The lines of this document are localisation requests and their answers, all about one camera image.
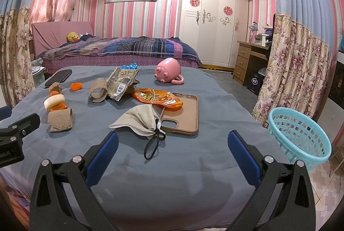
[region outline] desk drawer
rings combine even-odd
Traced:
[[[239,46],[238,56],[248,59],[250,57],[251,49],[245,46]]]
[[[238,66],[239,68],[242,68],[243,70],[247,69],[248,59],[238,56],[237,62],[235,63],[235,66]]]
[[[246,71],[242,68],[239,68],[238,66],[235,66],[233,76],[237,77],[241,81],[244,81]]]

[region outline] smartphone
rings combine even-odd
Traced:
[[[65,80],[72,74],[72,70],[62,70],[58,71],[56,74],[54,74],[46,83],[45,88],[48,88],[50,85],[52,85],[54,82],[63,83]]]

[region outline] wardrobe door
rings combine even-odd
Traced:
[[[219,0],[202,0],[197,54],[203,64],[213,65]]]
[[[197,51],[202,0],[182,0],[179,38]]]
[[[236,0],[234,16],[234,34],[232,51],[230,53],[229,68],[235,68],[239,50],[238,41],[246,41],[248,26],[248,0]]]
[[[219,0],[213,65],[228,67],[234,31],[235,0]]]

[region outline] phone case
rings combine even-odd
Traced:
[[[161,125],[161,129],[167,133],[194,136],[198,132],[198,98],[194,95],[173,93],[183,101],[183,106],[178,110],[163,108],[160,115],[161,122],[173,121],[176,128]]]

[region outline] plaid blanket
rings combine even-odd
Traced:
[[[157,58],[192,59],[202,66],[196,51],[179,38],[89,38],[85,41],[68,42],[39,55],[43,60],[62,59],[66,56],[86,55],[137,55]]]

